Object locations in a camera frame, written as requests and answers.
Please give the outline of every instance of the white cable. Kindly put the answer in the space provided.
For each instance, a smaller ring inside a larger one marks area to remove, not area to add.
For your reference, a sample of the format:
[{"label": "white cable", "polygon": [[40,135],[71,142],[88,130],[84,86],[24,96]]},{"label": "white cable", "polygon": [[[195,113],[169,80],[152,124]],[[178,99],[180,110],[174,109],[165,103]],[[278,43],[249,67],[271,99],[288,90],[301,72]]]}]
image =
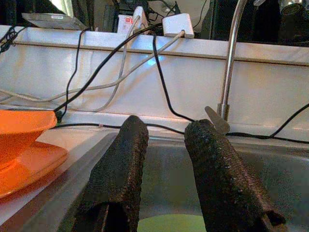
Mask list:
[{"label": "white cable", "polygon": [[[136,24],[137,24],[137,22],[138,22],[139,20],[140,20],[140,16],[138,15],[138,16],[134,19],[133,24],[132,24],[132,26],[130,27],[129,32],[128,32],[127,35],[126,35],[126,39],[131,35],[131,33],[132,33],[134,27],[136,26]],[[120,67],[120,72],[119,72],[119,75],[118,75],[118,79],[121,78],[121,76],[122,76],[122,74],[123,74],[123,72],[124,72],[125,62],[126,62],[126,51],[127,51],[127,44],[125,44],[125,46],[124,46],[123,55],[122,55],[122,61],[121,61],[121,67]],[[113,92],[112,92],[110,98],[107,100],[107,102],[106,102],[102,107],[100,107],[100,108],[98,108],[98,109],[94,109],[93,111],[98,112],[98,111],[104,110],[104,109],[111,103],[111,101],[114,99],[115,94],[116,94],[116,92],[117,92],[117,90],[118,90],[119,85],[120,85],[120,84],[117,84],[117,85],[115,86],[115,88],[114,88],[114,90],[113,90]]]},{"label": "white cable", "polygon": [[[165,49],[167,49],[169,46],[171,46],[173,43],[175,43],[180,37],[182,37],[184,35],[184,31],[181,31],[178,35],[176,35],[172,40],[170,40],[167,44],[165,44],[164,46],[162,46],[160,49],[158,49],[158,53],[160,54],[161,52],[163,52]],[[149,61],[150,59],[152,59],[154,57],[154,53],[152,53],[151,55],[149,55],[148,57],[146,57],[145,59],[143,59],[140,63],[138,63],[137,65],[133,66],[126,74],[124,74],[123,76],[121,76],[121,78],[119,78],[118,80],[108,83],[108,84],[104,84],[104,85],[100,85],[100,86],[94,86],[94,87],[88,87],[85,91],[90,91],[90,90],[97,90],[97,89],[104,89],[104,88],[110,88],[113,86],[118,85],[119,83],[121,83],[122,81],[124,81],[131,73],[133,73],[137,68],[139,68],[142,64],[146,63],[147,61]],[[69,94],[72,93],[76,93],[80,90],[80,88],[76,88],[76,89],[72,89],[69,91]],[[27,97],[23,94],[18,94],[18,93],[14,93],[11,91],[7,91],[4,89],[0,89],[0,92],[14,96],[14,97],[18,97],[27,101],[33,101],[33,102],[51,102],[55,99],[61,98],[63,96],[66,95],[66,92],[57,94],[53,97],[50,97],[48,99],[39,99],[36,97]]]}]

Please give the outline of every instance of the white power adapter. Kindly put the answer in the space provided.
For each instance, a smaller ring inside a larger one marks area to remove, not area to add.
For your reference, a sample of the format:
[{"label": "white power adapter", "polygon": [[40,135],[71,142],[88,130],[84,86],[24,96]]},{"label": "white power adapter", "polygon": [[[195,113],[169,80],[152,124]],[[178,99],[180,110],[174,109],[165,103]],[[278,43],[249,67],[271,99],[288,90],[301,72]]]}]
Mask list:
[{"label": "white power adapter", "polygon": [[175,37],[184,30],[185,38],[194,38],[194,31],[189,14],[176,14],[162,20],[164,36]]},{"label": "white power adapter", "polygon": [[138,6],[138,7],[135,8],[134,13],[133,13],[133,20],[137,16],[140,16],[140,20],[137,22],[136,27],[135,27],[136,29],[134,29],[134,32],[136,32],[137,30],[148,27],[147,18],[146,18],[144,9],[141,6]]}]

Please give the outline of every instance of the electronic equipment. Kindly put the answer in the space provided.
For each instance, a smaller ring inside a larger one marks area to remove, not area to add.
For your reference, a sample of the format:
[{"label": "electronic equipment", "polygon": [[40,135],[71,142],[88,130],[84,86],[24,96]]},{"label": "electronic equipment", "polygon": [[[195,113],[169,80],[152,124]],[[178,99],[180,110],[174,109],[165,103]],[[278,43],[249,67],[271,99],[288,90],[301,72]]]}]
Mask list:
[{"label": "electronic equipment", "polygon": [[38,14],[38,13],[22,13],[22,16],[28,22],[40,27],[50,29],[66,29],[66,30],[84,30],[86,26],[76,17],[67,16],[65,14]]},{"label": "electronic equipment", "polygon": [[[238,0],[211,0],[201,39],[229,38]],[[238,41],[309,46],[309,0],[248,0],[240,22]]]},{"label": "electronic equipment", "polygon": [[119,15],[133,15],[136,7],[142,6],[148,18],[147,0],[113,0],[113,5],[105,5],[103,31],[117,32]]}]

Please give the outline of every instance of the wire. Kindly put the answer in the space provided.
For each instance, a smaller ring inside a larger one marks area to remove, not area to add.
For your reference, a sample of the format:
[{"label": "wire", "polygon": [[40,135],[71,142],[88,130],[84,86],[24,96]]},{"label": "wire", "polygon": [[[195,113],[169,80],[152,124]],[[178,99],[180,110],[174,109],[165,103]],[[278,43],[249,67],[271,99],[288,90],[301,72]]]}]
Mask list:
[{"label": "wire", "polygon": [[202,20],[203,10],[204,10],[204,7],[205,7],[206,2],[207,2],[207,0],[204,1],[203,7],[202,7],[202,10],[201,10],[201,14],[199,15],[199,20],[198,20],[198,22],[194,25],[193,29],[196,28],[196,27],[199,25],[199,23],[201,22],[201,20]]},{"label": "wire", "polygon": [[[120,129],[121,128],[120,126],[111,126],[111,125],[105,125],[105,124],[99,124],[99,123],[71,123],[71,124],[57,125],[53,129],[64,128],[64,127],[76,127],[76,126],[94,126],[94,127],[100,127],[100,128],[105,127],[105,128],[113,128],[113,129]],[[169,130],[169,131],[172,131],[172,132],[184,135],[184,132],[182,132],[182,131],[175,130],[173,128],[162,126],[162,125],[158,125],[158,124],[146,123],[146,126],[147,127],[163,128],[163,129],[166,129],[166,130]],[[251,135],[251,134],[247,134],[247,133],[228,133],[226,135],[256,138],[255,135]],[[273,137],[272,139],[284,140],[284,141],[293,142],[293,143],[300,143],[300,144],[309,144],[309,141],[286,139],[286,138],[280,138],[280,137]]]},{"label": "wire", "polygon": [[2,99],[0,99],[0,102],[6,101],[6,100],[10,99],[11,97],[12,97],[12,96],[3,97]]},{"label": "wire", "polygon": [[148,18],[150,21],[155,22],[155,21],[158,19],[158,16],[161,16],[162,18],[164,18],[163,15],[161,15],[161,14],[159,14],[158,12],[154,11],[151,7],[149,7],[149,9],[151,10],[149,13],[151,13],[151,14],[156,14],[155,19]]},{"label": "wire", "polygon": [[163,129],[166,129],[166,130],[178,133],[178,134],[184,134],[184,132],[182,132],[182,131],[175,130],[175,129],[172,129],[170,127],[166,127],[166,126],[162,126],[162,125],[158,125],[158,124],[146,123],[146,126],[147,127],[159,127],[159,128],[163,128]]},{"label": "wire", "polygon": [[10,27],[8,31],[5,33],[5,35],[0,39],[0,43],[2,43],[5,40],[5,42],[3,42],[3,44],[0,46],[0,55],[1,53],[4,53],[7,50],[9,50],[11,45],[13,45],[14,40],[17,38],[18,34],[27,28],[24,27],[20,31],[16,32],[15,27],[16,26]]},{"label": "wire", "polygon": [[271,134],[270,137],[276,136],[289,122],[291,122],[298,114],[306,110],[308,107],[309,103],[297,110],[291,117],[288,118],[288,120],[285,121],[285,123],[282,124],[282,126],[279,127],[279,129],[277,129],[273,134]]},{"label": "wire", "polygon": [[[184,30],[182,30],[178,35],[183,36],[183,35],[184,35]],[[162,72],[162,69],[161,69],[161,65],[160,65],[160,61],[159,61],[159,57],[158,57],[158,51],[157,51],[157,49],[156,49],[156,44],[155,44],[155,42],[156,42],[156,35],[154,35],[154,39],[153,39],[154,57],[155,57],[156,64],[157,64],[157,66],[158,66],[158,70],[159,70],[161,82],[162,82],[162,85],[163,85],[165,97],[166,97],[166,100],[167,100],[168,105],[169,105],[169,110],[170,110],[174,115],[176,115],[176,116],[178,116],[178,117],[182,117],[182,118],[184,118],[184,119],[189,120],[190,122],[194,122],[193,119],[191,119],[191,118],[189,118],[189,117],[187,117],[187,116],[184,116],[184,115],[181,115],[181,114],[177,113],[177,112],[173,109],[173,107],[172,107],[172,105],[171,105],[171,103],[170,103],[169,93],[168,93],[168,90],[167,90],[167,88],[166,88],[166,84],[165,84],[165,81],[164,81],[164,76],[163,76],[163,72]]]},{"label": "wire", "polygon": [[148,1],[160,1],[160,2],[164,3],[169,9],[171,9],[170,5],[168,5],[168,3],[164,0],[148,0]]},{"label": "wire", "polygon": [[[72,76],[70,77],[69,81],[68,81],[68,84],[67,84],[67,89],[66,89],[66,101],[69,99],[69,87],[70,87],[70,84],[71,84],[71,81],[73,80],[73,77],[75,76],[75,74],[77,73],[77,69],[78,69],[78,55],[79,55],[79,50],[81,48],[81,41],[82,41],[82,35],[86,32],[90,30],[90,28],[87,28],[85,30],[82,30],[82,32],[79,34],[79,39],[78,39],[78,45],[77,45],[77,50],[76,50],[76,58],[75,58],[75,70],[72,74]],[[64,112],[61,116],[61,118],[63,118],[63,116],[66,114],[67,112],[67,108],[68,108],[68,105],[65,106],[65,109],[64,109]]]},{"label": "wire", "polygon": [[121,128],[120,126],[111,126],[111,125],[104,125],[104,124],[99,124],[99,123],[70,123],[70,124],[60,124],[60,125],[53,127],[52,129],[63,128],[63,127],[81,127],[81,126],[106,127],[106,128],[114,128],[114,129]]},{"label": "wire", "polygon": [[[130,36],[130,34],[132,33],[134,27],[136,26],[136,24],[137,24],[137,22],[138,22],[139,20],[140,20],[140,16],[138,15],[138,16],[134,19],[133,24],[132,24],[132,26],[130,27],[129,32],[128,32],[127,36],[126,36],[126,39]],[[122,76],[122,74],[123,74],[123,71],[124,71],[125,60],[126,60],[126,52],[127,52],[127,44],[125,44],[125,46],[124,46],[123,55],[122,55],[122,61],[121,61],[121,67],[120,67],[120,72],[119,72],[119,75],[118,75],[118,79],[121,78],[121,76]],[[75,62],[75,64],[76,64],[77,62],[78,62],[78,54],[76,55],[76,62]],[[114,88],[114,90],[113,90],[113,92],[112,92],[110,98],[107,100],[107,102],[106,102],[102,107],[100,107],[100,108],[98,108],[98,109],[95,109],[95,110],[93,110],[93,111],[101,111],[101,110],[104,110],[104,109],[111,103],[111,101],[113,100],[113,98],[115,97],[115,94],[116,94],[116,92],[117,92],[117,90],[118,90],[118,87],[119,87],[119,84],[117,84],[117,85],[115,86],[115,88]],[[69,98],[69,88],[67,87],[66,100],[68,100],[68,98]],[[67,111],[67,105],[66,105],[66,108],[65,108],[65,111],[64,111],[62,117],[64,116],[64,114],[65,114],[66,111]]]},{"label": "wire", "polygon": [[294,143],[302,143],[302,144],[309,144],[308,141],[302,141],[302,140],[295,140],[295,139],[287,139],[287,138],[281,138],[281,137],[276,137],[276,135],[283,130],[283,128],[286,127],[289,122],[291,122],[297,115],[299,115],[301,112],[306,110],[309,107],[309,103],[304,105],[302,108],[297,110],[292,116],[290,116],[285,123],[283,123],[274,133],[271,135],[257,135],[257,134],[248,134],[248,133],[242,133],[242,132],[232,132],[232,133],[227,133],[226,135],[230,136],[238,136],[238,137],[248,137],[248,138],[256,138],[256,139],[277,139],[277,140],[285,140],[289,142],[294,142]]},{"label": "wire", "polygon": [[170,11],[166,14],[166,17],[169,16],[171,12],[175,13],[174,9],[177,6],[177,2],[175,1],[175,5],[170,9]]},{"label": "wire", "polygon": [[[77,127],[77,126],[94,126],[94,127],[105,127],[105,128],[113,128],[113,129],[120,129],[121,126],[111,126],[111,125],[105,125],[105,124],[99,124],[99,123],[71,123],[71,124],[60,124],[55,126],[52,129],[58,129],[58,128],[64,128],[64,127]],[[147,127],[158,127],[158,128],[163,128],[178,134],[184,134],[184,132],[179,131],[179,130],[175,130],[173,128],[170,127],[166,127],[166,126],[162,126],[162,125],[158,125],[158,124],[153,124],[153,123],[146,123]]]},{"label": "wire", "polygon": [[[165,49],[167,49],[168,47],[170,47],[173,43],[175,43],[178,39],[180,38],[179,35],[175,36],[172,40],[170,40],[167,44],[165,44],[164,46],[162,46],[160,49],[158,49],[158,53],[160,54],[161,52],[163,52]],[[117,84],[121,83],[122,81],[124,81],[132,72],[134,72],[137,68],[139,68],[142,64],[146,63],[147,61],[149,61],[150,59],[152,59],[154,57],[154,53],[152,53],[151,55],[149,55],[148,57],[144,58],[140,63],[136,64],[135,66],[133,66],[125,75],[123,75],[121,77],[121,79],[118,79],[112,83],[109,84],[104,84],[104,85],[100,85],[100,86],[94,86],[94,87],[88,87],[86,89],[86,91],[91,91],[91,90],[97,90],[97,89],[104,89],[104,88],[110,88],[113,86],[116,86]],[[77,89],[72,89],[69,91],[69,94],[78,92],[80,90],[80,88]],[[30,95],[26,95],[26,94],[18,94],[18,93],[14,93],[11,91],[7,91],[4,89],[0,89],[0,92],[14,96],[14,97],[18,97],[27,101],[31,101],[31,102],[51,102],[55,99],[61,98],[63,96],[66,95],[66,92],[57,94],[55,96],[52,96],[48,99],[39,99]]]},{"label": "wire", "polygon": [[133,38],[135,38],[136,36],[143,34],[144,32],[151,30],[152,28],[158,27],[158,25],[161,24],[155,24],[153,26],[150,26],[148,28],[142,29],[140,31],[138,31],[136,34],[131,35],[129,38],[127,38],[126,40],[124,40],[121,44],[119,44],[97,67],[97,69],[94,71],[94,73],[92,74],[92,76],[90,77],[90,79],[86,82],[86,84],[70,99],[68,99],[67,101],[65,101],[63,104],[61,104],[59,107],[57,107],[54,112],[57,112],[58,110],[60,110],[62,107],[66,106],[67,104],[69,104],[70,102],[72,102],[73,100],[75,100],[76,98],[78,98],[86,89],[87,87],[92,83],[92,81],[96,78],[98,72],[101,70],[101,68],[112,58],[112,56],[126,43],[128,43],[129,41],[131,41]]},{"label": "wire", "polygon": [[246,138],[255,138],[255,139],[277,139],[277,140],[284,140],[288,142],[294,142],[299,144],[309,144],[309,141],[303,141],[303,140],[295,140],[295,139],[287,139],[287,138],[281,138],[281,137],[270,137],[268,135],[256,135],[256,134],[248,134],[248,133],[242,133],[242,132],[231,132],[227,133],[227,136],[237,136],[237,137],[246,137]]},{"label": "wire", "polygon": [[[131,33],[132,33],[134,27],[136,26],[136,24],[137,24],[137,22],[138,22],[139,20],[140,20],[140,16],[138,15],[138,16],[133,20],[133,24],[132,24],[132,26],[130,27],[129,32],[128,32],[127,35],[126,35],[126,39],[131,35]],[[121,76],[122,76],[122,74],[123,74],[123,72],[124,72],[125,62],[126,62],[126,52],[127,52],[127,44],[124,46],[124,50],[123,50],[123,54],[122,54],[122,60],[121,60],[121,66],[120,66],[120,71],[119,71],[118,79],[121,78]],[[119,85],[120,85],[120,83],[117,84],[117,85],[115,86],[115,88],[114,88],[114,90],[113,90],[113,92],[112,92],[110,98],[107,100],[107,102],[106,102],[102,107],[100,107],[100,108],[98,108],[98,109],[95,109],[95,110],[93,110],[93,111],[97,112],[97,111],[102,111],[102,110],[104,110],[104,109],[111,103],[111,101],[114,99],[114,97],[115,97],[115,95],[116,95],[116,92],[117,92],[117,90],[118,90],[118,88],[119,88]]]}]

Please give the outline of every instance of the sink basin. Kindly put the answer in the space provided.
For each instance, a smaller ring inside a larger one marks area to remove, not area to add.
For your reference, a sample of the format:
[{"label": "sink basin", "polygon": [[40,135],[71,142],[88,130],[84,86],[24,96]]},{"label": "sink basin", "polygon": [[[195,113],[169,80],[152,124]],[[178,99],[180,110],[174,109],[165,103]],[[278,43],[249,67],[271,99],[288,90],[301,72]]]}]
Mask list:
[{"label": "sink basin", "polygon": [[[1,225],[0,231],[70,231],[90,172],[116,135],[110,133],[103,138]],[[309,149],[232,145],[260,176],[271,199],[285,215],[289,231],[308,232]],[[183,139],[150,137],[141,188],[140,220],[163,215],[202,216],[193,168]]]},{"label": "sink basin", "polygon": [[[309,151],[233,144],[252,166],[290,232],[309,231]],[[201,216],[194,173],[183,140],[151,138],[144,162],[140,219],[166,214]]]}]

